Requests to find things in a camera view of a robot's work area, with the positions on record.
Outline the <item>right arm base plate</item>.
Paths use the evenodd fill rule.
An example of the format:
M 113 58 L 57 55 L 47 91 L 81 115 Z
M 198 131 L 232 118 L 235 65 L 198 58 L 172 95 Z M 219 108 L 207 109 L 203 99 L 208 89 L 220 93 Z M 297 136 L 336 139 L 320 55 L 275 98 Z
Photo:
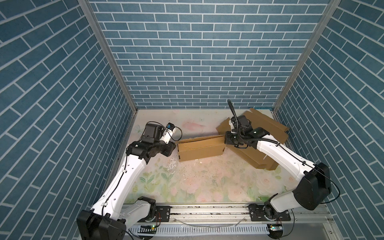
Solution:
M 284 211 L 278 213 L 270 207 L 259 204 L 250 204 L 248 205 L 249 214 L 252 222 L 263 222 L 263 221 L 282 221 L 289 222 L 291 221 L 291 216 L 289 211 Z

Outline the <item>brown cardboard box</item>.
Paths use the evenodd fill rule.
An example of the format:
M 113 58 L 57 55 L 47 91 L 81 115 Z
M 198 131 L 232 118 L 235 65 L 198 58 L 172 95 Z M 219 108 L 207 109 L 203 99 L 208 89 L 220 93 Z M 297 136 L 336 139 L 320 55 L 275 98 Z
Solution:
M 220 156 L 225 150 L 224 135 L 199 137 L 178 142 L 179 161 L 192 161 Z

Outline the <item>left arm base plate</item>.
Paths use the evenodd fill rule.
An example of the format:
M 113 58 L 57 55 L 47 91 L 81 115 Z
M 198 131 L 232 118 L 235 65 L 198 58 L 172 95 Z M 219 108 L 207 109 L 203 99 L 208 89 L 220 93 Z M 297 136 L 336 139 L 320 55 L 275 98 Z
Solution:
M 148 223 L 162 223 L 169 222 L 171 216 L 171 206 L 157 206 L 156 213 L 154 217 L 151 217 L 149 220 L 145 220 Z

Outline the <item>cardboard stack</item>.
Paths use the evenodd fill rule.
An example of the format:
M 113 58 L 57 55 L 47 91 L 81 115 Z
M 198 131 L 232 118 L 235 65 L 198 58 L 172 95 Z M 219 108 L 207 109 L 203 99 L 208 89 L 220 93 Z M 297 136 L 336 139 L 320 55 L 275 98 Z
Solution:
M 242 119 L 242 116 L 247 118 L 249 121 L 248 124 L 252 126 L 252 129 L 246 133 L 247 138 L 275 138 L 275 140 L 279 141 L 281 144 L 285 143 L 288 139 L 287 131 L 289 128 L 260 111 L 251 108 L 244 113 L 237 115 L 240 120 Z M 271 157 L 255 149 L 255 147 L 242 145 L 236 148 L 235 146 L 227 145 L 227 148 L 256 169 L 266 169 L 271 171 L 275 170 L 279 165 Z

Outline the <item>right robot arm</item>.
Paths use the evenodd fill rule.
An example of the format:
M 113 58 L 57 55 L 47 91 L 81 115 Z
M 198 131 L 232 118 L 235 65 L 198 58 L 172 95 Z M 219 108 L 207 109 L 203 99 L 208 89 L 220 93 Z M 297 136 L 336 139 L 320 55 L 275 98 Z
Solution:
M 254 129 L 244 115 L 233 116 L 230 130 L 225 133 L 225 144 L 238 149 L 252 147 L 271 157 L 288 171 L 298 185 L 295 189 L 275 194 L 264 203 L 264 215 L 273 221 L 286 210 L 303 207 L 314 210 L 332 192 L 329 167 L 315 164 L 285 147 L 265 129 Z

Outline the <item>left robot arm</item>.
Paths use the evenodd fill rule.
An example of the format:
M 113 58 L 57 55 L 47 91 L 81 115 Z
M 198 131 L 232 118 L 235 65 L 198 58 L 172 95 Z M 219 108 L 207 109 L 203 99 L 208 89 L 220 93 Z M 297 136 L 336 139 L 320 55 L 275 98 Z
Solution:
M 122 240 L 125 235 L 133 236 L 129 229 L 140 221 L 156 223 L 150 228 L 156 230 L 161 224 L 156 200 L 140 197 L 123 210 L 128 193 L 152 157 L 162 154 L 169 157 L 176 148 L 172 137 L 177 127 L 150 121 L 138 141 L 126 148 L 126 158 L 99 200 L 89 211 L 82 210 L 77 225 L 83 240 Z

